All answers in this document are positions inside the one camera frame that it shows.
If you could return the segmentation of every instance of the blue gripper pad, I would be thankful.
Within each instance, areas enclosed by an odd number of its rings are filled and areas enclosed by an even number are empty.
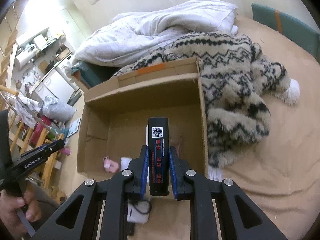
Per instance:
[[[174,195],[174,199],[177,199],[178,198],[177,176],[174,168],[171,147],[169,148],[169,157],[170,157],[170,177],[171,177],[172,193]]]
[[[141,186],[140,186],[140,197],[141,199],[144,198],[147,188],[147,179],[148,179],[148,170],[149,170],[149,147],[147,147],[145,155],[144,155],[144,162],[143,168],[141,172]]]

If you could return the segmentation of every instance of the beige bed sheet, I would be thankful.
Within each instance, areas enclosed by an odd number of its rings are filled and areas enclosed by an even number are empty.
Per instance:
[[[320,212],[320,66],[265,25],[244,17],[235,25],[285,66],[301,96],[294,107],[263,96],[272,116],[270,135],[223,177],[233,179],[289,240],[302,239]]]

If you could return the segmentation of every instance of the pink toy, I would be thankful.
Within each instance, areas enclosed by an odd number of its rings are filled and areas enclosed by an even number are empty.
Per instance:
[[[59,152],[65,154],[67,156],[69,156],[71,153],[70,149],[68,149],[68,148],[62,148]]]
[[[109,157],[103,157],[103,167],[106,172],[116,173],[119,169],[119,164],[110,160]]]

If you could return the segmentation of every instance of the fluffy blanket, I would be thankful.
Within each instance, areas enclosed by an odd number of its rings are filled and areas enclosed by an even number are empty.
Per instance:
[[[209,177],[221,180],[219,168],[234,163],[248,146],[269,135],[271,115],[260,95],[272,93],[292,106],[300,96],[299,84],[281,63],[268,61],[248,36],[222,32],[189,33],[115,76],[194,56],[199,59],[205,98]]]
[[[236,8],[218,0],[191,0],[160,11],[119,14],[81,44],[73,65],[123,67],[192,31],[236,33]]]

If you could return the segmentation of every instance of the orange tape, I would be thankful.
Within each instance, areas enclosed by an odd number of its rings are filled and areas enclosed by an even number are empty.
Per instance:
[[[74,72],[72,76],[74,76],[79,82],[81,82],[87,89],[90,89],[85,83],[82,82],[80,70]]]
[[[280,21],[280,12],[278,10],[275,10],[276,13],[276,21],[277,21],[277,27],[278,27],[278,32],[282,34],[282,26],[281,26],[281,21]]]
[[[140,68],[137,70],[137,75],[143,75],[143,74],[147,74],[147,73],[151,73],[151,72],[155,72],[155,71],[159,71],[159,70],[163,70],[165,69],[165,63],[160,63],[154,66],[149,66],[149,67],[145,67],[145,68]]]

